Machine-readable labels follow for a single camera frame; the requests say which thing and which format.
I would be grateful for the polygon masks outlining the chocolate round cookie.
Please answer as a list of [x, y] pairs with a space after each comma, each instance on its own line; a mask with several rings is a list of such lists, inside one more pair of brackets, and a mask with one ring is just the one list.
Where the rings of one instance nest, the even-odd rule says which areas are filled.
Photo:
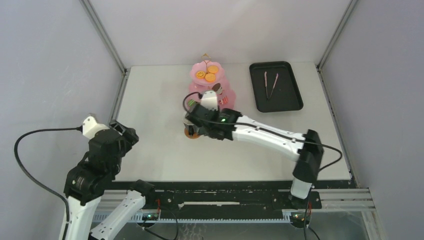
[[217, 95], [221, 95], [223, 92], [222, 85], [220, 83], [216, 83], [211, 88], [214, 92], [216, 92]]

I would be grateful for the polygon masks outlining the pink three-tier cake stand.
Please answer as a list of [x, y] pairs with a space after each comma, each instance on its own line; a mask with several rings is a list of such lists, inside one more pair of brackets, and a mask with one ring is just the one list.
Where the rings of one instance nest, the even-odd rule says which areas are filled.
[[[197, 79], [195, 77], [195, 73], [198, 71], [204, 71], [208, 74], [207, 67], [215, 65], [219, 67], [219, 72], [215, 74], [216, 81], [215, 82], [207, 82], [205, 79]], [[212, 61], [211, 57], [208, 54], [204, 54], [201, 56], [201, 62], [195, 63], [191, 71], [189, 72], [189, 76], [191, 78], [191, 83], [188, 86], [188, 92], [199, 92], [203, 93], [206, 91], [212, 91], [213, 85], [220, 83], [222, 86], [222, 94], [216, 94], [218, 105], [221, 109], [233, 109], [236, 101], [236, 93], [230, 86], [230, 82], [226, 77], [226, 72], [220, 63], [216, 61]], [[228, 97], [228, 103], [225, 105], [220, 104], [220, 100], [225, 96]]]

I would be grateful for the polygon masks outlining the yellow round biscuit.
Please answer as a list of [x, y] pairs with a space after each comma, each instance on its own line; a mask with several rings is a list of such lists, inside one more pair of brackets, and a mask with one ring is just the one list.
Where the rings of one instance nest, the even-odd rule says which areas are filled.
[[205, 71], [201, 71], [201, 70], [200, 71], [197, 71], [195, 73], [195, 77], [197, 79], [204, 79], [206, 75], [207, 75], [207, 73]]
[[219, 70], [220, 70], [220, 68], [218, 66], [216, 66], [216, 65], [209, 65], [207, 67], [207, 72], [209, 74], [216, 74], [216, 73], [219, 72]]

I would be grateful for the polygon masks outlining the black serving tray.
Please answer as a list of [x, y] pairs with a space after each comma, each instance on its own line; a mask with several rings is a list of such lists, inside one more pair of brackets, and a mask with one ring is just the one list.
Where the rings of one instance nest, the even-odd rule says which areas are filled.
[[[264, 72], [267, 72], [268, 93], [279, 74], [273, 95], [266, 98]], [[287, 61], [258, 62], [249, 66], [256, 108], [261, 113], [300, 111], [304, 102], [292, 66]]]

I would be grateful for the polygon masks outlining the pink-tipped metal tongs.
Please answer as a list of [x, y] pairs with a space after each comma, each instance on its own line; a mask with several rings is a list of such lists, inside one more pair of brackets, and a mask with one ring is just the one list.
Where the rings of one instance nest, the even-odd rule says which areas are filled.
[[268, 91], [268, 72], [267, 71], [264, 72], [264, 87], [265, 87], [265, 95], [266, 95], [267, 101], [269, 101], [271, 99], [278, 79], [279, 79], [279, 74], [277, 73], [275, 75], [275, 79], [274, 79], [274, 82], [272, 84], [271, 92], [269, 93], [269, 91]]

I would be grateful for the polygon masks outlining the black mug with white inside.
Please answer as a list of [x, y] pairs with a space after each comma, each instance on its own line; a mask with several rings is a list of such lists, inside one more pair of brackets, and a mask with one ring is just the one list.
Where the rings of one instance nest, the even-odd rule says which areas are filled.
[[191, 121], [184, 119], [183, 124], [185, 129], [187, 129], [190, 134], [198, 133], [198, 127], [194, 125]]

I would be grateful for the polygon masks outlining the green striped cake slice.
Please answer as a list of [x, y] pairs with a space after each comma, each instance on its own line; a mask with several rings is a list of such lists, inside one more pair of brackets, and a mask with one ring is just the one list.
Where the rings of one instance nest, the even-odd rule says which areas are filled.
[[195, 101], [194, 99], [191, 98], [190, 100], [187, 101], [187, 106], [190, 108], [191, 106], [193, 106], [197, 103], [198, 103], [197, 101]]

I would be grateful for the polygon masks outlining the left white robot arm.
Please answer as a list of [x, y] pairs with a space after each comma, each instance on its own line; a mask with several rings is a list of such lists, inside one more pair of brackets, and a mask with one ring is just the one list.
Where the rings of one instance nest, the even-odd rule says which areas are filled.
[[122, 158], [139, 137], [135, 129], [118, 121], [105, 125], [93, 116], [84, 119], [80, 129], [89, 140], [88, 151], [66, 177], [64, 194], [68, 207], [61, 233], [65, 240], [112, 240], [137, 211], [155, 205], [155, 187], [140, 179], [135, 181], [112, 213], [91, 229], [102, 196], [121, 171]]

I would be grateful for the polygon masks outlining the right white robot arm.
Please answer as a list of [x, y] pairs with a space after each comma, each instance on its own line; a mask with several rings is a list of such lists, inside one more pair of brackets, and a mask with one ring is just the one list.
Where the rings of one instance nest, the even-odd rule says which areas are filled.
[[285, 131], [257, 122], [236, 110], [211, 110], [199, 103], [187, 110], [184, 117], [201, 135], [211, 139], [248, 142], [281, 152], [296, 163], [289, 203], [295, 208], [308, 203], [324, 153], [315, 131], [309, 130], [306, 134]]

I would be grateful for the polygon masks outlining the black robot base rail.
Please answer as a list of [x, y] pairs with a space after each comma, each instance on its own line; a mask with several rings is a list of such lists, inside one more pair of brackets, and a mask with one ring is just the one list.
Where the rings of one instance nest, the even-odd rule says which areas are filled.
[[154, 181], [156, 200], [180, 220], [271, 220], [283, 211], [320, 209], [317, 192], [306, 199], [290, 193], [290, 181]]

